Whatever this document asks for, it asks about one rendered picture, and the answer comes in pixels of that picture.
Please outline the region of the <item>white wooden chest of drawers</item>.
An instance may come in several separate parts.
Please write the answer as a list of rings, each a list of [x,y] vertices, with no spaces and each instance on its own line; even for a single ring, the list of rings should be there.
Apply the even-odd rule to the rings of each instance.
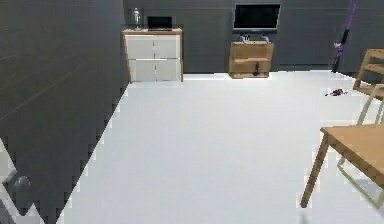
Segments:
[[[132,82],[183,81],[182,30],[122,31]]]

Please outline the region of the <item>small wooden shelf unit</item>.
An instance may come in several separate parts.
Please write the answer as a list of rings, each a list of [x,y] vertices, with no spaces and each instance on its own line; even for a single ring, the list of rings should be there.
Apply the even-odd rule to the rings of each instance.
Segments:
[[[272,65],[274,44],[265,41],[231,43],[229,56],[229,75],[233,79],[268,78]],[[254,76],[255,64],[259,62],[258,76]]]

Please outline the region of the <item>black laptop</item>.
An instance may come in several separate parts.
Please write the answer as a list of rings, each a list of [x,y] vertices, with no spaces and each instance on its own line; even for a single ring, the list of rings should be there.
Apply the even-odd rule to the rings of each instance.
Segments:
[[[149,30],[171,30],[172,18],[169,16],[148,16],[148,29]]]

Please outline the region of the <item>clear glass vase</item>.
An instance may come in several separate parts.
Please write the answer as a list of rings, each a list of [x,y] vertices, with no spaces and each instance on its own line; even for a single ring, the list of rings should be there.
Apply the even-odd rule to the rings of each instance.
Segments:
[[[133,17],[134,17],[134,23],[135,23],[135,30],[140,30],[141,29],[141,15],[140,15],[138,8],[134,8]]]

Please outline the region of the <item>black television set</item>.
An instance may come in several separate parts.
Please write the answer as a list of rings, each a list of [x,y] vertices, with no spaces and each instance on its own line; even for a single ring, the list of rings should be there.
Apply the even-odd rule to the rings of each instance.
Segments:
[[[281,4],[236,4],[233,28],[235,30],[276,30]]]

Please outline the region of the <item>small dark red floor object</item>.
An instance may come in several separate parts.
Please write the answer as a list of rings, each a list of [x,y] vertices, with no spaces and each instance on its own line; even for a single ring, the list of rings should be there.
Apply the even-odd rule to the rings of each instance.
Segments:
[[[344,91],[343,89],[335,89],[332,92],[326,93],[324,96],[341,96],[344,94],[347,94],[348,92]]]

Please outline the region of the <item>wooden table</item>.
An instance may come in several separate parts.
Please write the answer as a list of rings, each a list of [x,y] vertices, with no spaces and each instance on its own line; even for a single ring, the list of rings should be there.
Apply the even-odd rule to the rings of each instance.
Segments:
[[[329,147],[384,190],[384,124],[322,127],[320,131],[323,137],[300,201],[302,208],[308,206]]]

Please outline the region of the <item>pale green chair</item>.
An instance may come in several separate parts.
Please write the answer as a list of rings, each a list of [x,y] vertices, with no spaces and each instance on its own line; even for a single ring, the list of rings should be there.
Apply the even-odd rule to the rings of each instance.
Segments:
[[[384,98],[384,84],[376,84],[373,86],[373,89],[364,104],[361,113],[357,120],[357,125],[362,125],[368,109],[370,108],[373,99],[376,97],[382,97]],[[384,123],[384,101],[382,101],[379,105],[379,108],[376,113],[375,118],[375,124]],[[375,200],[372,196],[369,195],[369,193],[359,184],[359,182],[354,179],[344,168],[344,163],[346,159],[344,157],[341,157],[340,160],[337,163],[337,167],[339,171],[343,174],[344,177],[346,177],[349,182],[376,208],[380,208],[384,204],[384,190],[381,191],[381,193],[378,196],[378,199]]]

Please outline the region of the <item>grey round door knob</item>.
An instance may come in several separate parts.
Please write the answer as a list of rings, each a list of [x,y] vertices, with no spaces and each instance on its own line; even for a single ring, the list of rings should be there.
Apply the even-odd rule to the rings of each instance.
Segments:
[[[27,176],[18,176],[14,181],[13,186],[17,192],[24,192],[30,189],[31,182]]]

